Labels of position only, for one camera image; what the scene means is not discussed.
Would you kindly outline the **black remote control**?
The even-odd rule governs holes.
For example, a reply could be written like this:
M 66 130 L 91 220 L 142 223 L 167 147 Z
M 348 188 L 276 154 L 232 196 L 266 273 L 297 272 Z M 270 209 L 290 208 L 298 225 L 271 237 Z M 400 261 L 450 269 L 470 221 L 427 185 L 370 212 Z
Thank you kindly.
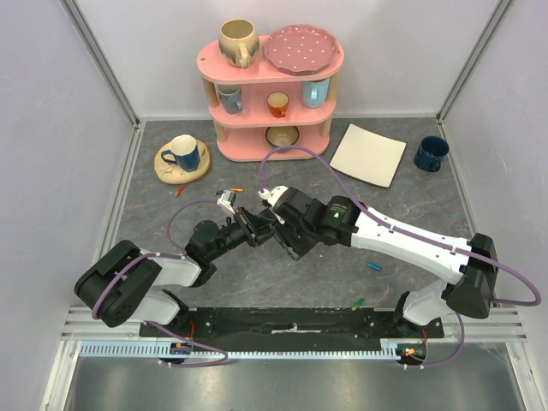
M 270 226 L 274 238 L 294 261 L 310 251 L 310 243 L 299 234 L 296 227 L 279 221 L 271 223 Z

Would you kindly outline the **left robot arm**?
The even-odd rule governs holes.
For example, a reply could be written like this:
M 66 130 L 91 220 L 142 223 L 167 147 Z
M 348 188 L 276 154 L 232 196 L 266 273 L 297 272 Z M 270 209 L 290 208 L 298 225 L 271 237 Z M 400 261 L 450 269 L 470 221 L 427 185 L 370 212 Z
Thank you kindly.
M 168 285 L 198 288 L 216 271 L 213 260 L 247 244 L 257 247 L 273 237 L 277 223 L 268 209 L 257 215 L 235 209 L 219 226 L 211 220 L 196 224 L 180 254 L 143 250 L 129 240 L 119 241 L 76 282 L 74 293 L 92 310 L 92 317 L 110 328 L 129 319 L 155 319 L 170 337 L 188 327 L 181 303 Z

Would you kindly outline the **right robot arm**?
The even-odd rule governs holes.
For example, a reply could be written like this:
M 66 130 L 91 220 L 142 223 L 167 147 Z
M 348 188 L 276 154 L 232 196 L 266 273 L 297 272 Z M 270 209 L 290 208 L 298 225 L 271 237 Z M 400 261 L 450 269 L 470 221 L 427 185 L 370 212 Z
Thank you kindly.
M 497 279 L 492 239 L 438 235 L 401 223 L 350 198 L 334 196 L 327 204 L 296 188 L 263 189 L 259 197 L 274 213 L 274 236 L 295 260 L 317 244 L 342 245 L 384 253 L 416 265 L 438 280 L 402 295 L 392 315 L 394 331 L 411 337 L 436 317 L 458 313 L 486 319 Z

